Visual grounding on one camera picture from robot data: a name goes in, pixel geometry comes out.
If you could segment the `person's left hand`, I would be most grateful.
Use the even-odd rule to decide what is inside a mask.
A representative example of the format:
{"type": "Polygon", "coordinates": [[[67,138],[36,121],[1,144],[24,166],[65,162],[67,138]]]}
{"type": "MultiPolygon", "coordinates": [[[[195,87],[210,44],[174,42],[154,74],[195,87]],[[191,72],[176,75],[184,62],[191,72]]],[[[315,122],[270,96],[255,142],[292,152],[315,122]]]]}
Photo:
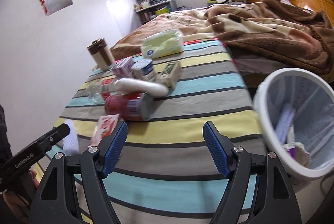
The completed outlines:
{"type": "Polygon", "coordinates": [[[24,187],[18,176],[5,184],[1,193],[1,223],[28,223],[29,202],[19,192],[24,187]]]}

